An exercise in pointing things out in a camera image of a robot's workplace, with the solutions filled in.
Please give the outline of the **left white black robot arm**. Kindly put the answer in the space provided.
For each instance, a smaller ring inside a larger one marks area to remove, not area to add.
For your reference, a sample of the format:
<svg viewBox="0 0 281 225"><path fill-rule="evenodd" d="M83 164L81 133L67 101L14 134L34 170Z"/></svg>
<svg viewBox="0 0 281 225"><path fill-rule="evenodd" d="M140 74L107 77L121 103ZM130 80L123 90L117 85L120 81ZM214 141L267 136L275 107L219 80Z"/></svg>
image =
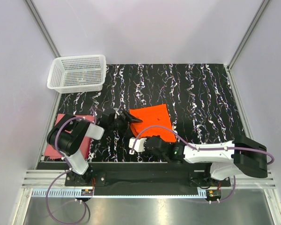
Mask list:
<svg viewBox="0 0 281 225"><path fill-rule="evenodd" d="M81 144L85 137L100 140L104 133L119 131L132 137L128 129L131 124L141 123L142 120L131 115L128 111L108 109L93 121L71 114L64 115L47 135L47 143L53 147L66 161L70 172L66 178L75 186L86 186L95 183L92 168L81 152Z"/></svg>

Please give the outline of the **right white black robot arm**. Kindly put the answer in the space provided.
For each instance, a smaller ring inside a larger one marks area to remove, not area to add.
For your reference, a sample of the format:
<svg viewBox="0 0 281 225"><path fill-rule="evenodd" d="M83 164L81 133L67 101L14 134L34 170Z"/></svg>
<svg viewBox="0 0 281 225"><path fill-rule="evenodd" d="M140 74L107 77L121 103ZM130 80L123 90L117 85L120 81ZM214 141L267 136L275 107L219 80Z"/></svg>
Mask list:
<svg viewBox="0 0 281 225"><path fill-rule="evenodd" d="M266 146L245 136L218 144L169 143L153 136L144 142L144 150L169 163L208 163L203 180L209 186L239 174L267 178Z"/></svg>

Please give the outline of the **orange t shirt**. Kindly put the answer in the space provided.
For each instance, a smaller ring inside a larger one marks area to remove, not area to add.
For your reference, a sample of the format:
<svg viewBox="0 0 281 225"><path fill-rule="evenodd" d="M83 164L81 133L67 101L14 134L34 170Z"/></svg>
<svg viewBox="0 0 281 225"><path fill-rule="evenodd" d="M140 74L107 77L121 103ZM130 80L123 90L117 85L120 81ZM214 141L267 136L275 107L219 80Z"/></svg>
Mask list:
<svg viewBox="0 0 281 225"><path fill-rule="evenodd" d="M136 137L142 130L150 126L162 126L172 130L172 124L168 113L167 105L156 105L139 109L130 109L129 113L142 120L141 123L132 123L130 125L133 135ZM150 128L141 134L140 138L160 136L165 142L174 143L176 137L170 131L163 128Z"/></svg>

